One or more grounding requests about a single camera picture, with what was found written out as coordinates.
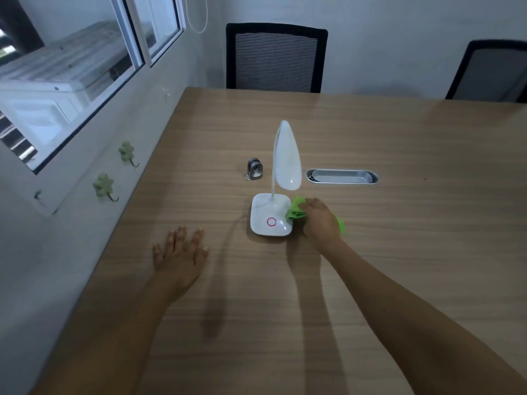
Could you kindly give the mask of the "person's right hand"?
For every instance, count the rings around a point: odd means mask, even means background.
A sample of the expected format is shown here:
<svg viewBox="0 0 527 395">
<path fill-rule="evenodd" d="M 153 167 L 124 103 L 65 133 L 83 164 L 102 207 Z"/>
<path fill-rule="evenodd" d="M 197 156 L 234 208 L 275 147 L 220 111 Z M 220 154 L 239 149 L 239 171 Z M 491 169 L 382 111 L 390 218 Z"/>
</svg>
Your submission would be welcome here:
<svg viewBox="0 0 527 395">
<path fill-rule="evenodd" d="M 323 213 L 305 215 L 304 234 L 320 253 L 341 240 L 340 225 L 328 206 Z"/>
</svg>

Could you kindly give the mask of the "person's left hand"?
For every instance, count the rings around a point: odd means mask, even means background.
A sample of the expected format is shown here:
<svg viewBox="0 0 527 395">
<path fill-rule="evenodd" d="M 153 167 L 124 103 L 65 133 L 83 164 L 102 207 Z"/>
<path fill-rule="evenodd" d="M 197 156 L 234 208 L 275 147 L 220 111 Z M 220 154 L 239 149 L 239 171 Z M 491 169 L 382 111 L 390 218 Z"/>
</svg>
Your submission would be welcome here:
<svg viewBox="0 0 527 395">
<path fill-rule="evenodd" d="M 204 267 L 200 267 L 200 249 L 204 247 L 204 229 L 196 230 L 186 236 L 183 250 L 176 250 L 176 230 L 170 230 L 160 244 L 162 262 L 154 263 L 153 282 L 155 288 L 168 299 L 181 298 L 201 276 Z"/>
</svg>

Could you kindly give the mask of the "green cleaning cloth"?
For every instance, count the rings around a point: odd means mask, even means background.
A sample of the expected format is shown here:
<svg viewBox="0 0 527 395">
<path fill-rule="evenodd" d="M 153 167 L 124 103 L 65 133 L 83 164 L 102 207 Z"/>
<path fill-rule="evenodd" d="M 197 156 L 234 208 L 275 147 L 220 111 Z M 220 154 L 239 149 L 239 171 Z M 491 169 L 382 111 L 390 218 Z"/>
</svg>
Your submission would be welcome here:
<svg viewBox="0 0 527 395">
<path fill-rule="evenodd" d="M 304 233 L 304 217 L 305 214 L 300 210 L 298 207 L 299 203 L 303 202 L 306 198 L 303 197 L 294 197 L 291 205 L 289 206 L 288 210 L 286 211 L 286 222 L 289 223 L 289 232 L 294 233 L 297 230 L 300 230 Z M 341 236 L 344 232 L 344 224 L 341 219 L 337 218 L 338 223 L 340 225 L 340 232 Z"/>
</svg>

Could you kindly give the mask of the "person's right forearm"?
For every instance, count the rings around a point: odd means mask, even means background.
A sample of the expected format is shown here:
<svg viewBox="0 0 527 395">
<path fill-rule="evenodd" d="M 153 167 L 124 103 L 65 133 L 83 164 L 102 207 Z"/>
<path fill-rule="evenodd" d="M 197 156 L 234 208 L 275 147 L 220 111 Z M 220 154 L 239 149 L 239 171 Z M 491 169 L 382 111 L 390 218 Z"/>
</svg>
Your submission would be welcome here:
<svg viewBox="0 0 527 395">
<path fill-rule="evenodd" d="M 527 395 L 527 379 L 486 344 L 355 253 L 310 238 L 416 395 Z"/>
</svg>

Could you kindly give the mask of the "person's left forearm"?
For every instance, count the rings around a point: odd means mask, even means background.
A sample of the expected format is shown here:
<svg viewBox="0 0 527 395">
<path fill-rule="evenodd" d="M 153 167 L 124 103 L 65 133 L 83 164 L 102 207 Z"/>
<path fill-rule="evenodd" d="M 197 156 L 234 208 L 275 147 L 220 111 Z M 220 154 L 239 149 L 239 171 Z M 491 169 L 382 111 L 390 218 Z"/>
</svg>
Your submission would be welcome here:
<svg viewBox="0 0 527 395">
<path fill-rule="evenodd" d="M 30 395 L 133 395 L 163 316 L 197 279 L 155 273 L 115 323 L 47 373 Z"/>
</svg>

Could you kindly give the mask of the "white desk lamp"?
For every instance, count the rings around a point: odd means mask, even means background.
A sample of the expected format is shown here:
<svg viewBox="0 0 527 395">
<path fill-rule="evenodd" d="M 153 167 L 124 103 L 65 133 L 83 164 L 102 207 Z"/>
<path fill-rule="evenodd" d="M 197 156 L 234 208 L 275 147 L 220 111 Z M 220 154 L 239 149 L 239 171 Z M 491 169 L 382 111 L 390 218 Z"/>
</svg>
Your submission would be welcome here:
<svg viewBox="0 0 527 395">
<path fill-rule="evenodd" d="M 296 191 L 301 181 L 301 160 L 295 136 L 289 122 L 282 120 L 273 146 L 271 192 L 256 194 L 251 203 L 249 225 L 252 232 L 271 237 L 284 237 L 292 232 L 293 221 L 287 217 L 292 201 L 277 193 L 275 185 Z"/>
</svg>

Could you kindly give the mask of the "black mesh office chair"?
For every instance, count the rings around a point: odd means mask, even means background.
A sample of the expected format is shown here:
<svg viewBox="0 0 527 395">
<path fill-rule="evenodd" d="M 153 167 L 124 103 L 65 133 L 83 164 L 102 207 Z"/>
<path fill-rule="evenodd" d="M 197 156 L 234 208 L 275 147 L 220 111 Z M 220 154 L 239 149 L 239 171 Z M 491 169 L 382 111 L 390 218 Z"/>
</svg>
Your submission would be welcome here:
<svg viewBox="0 0 527 395">
<path fill-rule="evenodd" d="M 469 42 L 445 99 L 527 104 L 527 40 Z"/>
<path fill-rule="evenodd" d="M 228 23 L 226 87 L 320 93 L 328 31 L 300 25 Z"/>
</svg>

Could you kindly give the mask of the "white outdoor air conditioner unit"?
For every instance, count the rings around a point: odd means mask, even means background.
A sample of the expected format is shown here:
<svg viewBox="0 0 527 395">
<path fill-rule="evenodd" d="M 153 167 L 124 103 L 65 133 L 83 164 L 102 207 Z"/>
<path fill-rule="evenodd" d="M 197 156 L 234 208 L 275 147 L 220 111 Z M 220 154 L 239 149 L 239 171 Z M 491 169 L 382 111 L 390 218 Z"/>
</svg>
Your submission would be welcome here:
<svg viewBox="0 0 527 395">
<path fill-rule="evenodd" d="M 117 21 L 101 20 L 0 67 L 0 112 L 43 164 L 134 70 Z"/>
</svg>

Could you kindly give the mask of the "green flower wall hook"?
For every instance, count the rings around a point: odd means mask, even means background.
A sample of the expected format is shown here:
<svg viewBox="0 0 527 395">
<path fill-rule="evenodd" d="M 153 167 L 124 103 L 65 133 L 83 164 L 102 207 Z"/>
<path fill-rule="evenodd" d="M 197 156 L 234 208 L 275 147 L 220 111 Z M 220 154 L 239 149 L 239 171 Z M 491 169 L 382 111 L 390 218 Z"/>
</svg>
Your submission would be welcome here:
<svg viewBox="0 0 527 395">
<path fill-rule="evenodd" d="M 118 151 L 121 155 L 121 159 L 123 162 L 130 163 L 133 167 L 139 167 L 140 164 L 135 164 L 133 159 L 135 147 L 131 145 L 131 143 L 127 140 L 123 141 L 118 148 Z"/>
<path fill-rule="evenodd" d="M 93 182 L 93 188 L 98 198 L 108 198 L 111 202 L 118 202 L 119 197 L 113 198 L 113 183 L 114 180 L 110 179 L 108 174 L 100 173 L 96 180 Z"/>
</svg>

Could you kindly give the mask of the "white sliding window frame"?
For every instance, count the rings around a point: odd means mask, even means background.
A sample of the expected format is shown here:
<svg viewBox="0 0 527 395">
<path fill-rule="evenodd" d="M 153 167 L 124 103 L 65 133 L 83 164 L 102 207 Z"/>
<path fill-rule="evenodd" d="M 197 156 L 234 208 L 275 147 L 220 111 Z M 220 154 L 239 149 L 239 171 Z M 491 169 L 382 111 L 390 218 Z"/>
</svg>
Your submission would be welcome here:
<svg viewBox="0 0 527 395">
<path fill-rule="evenodd" d="M 134 70 L 36 170 L 19 156 L 36 152 L 0 112 L 0 150 L 10 152 L 38 173 L 87 122 L 143 67 L 156 62 L 183 32 L 179 0 L 0 0 L 0 67 L 101 20 L 115 20 L 123 34 Z"/>
</svg>

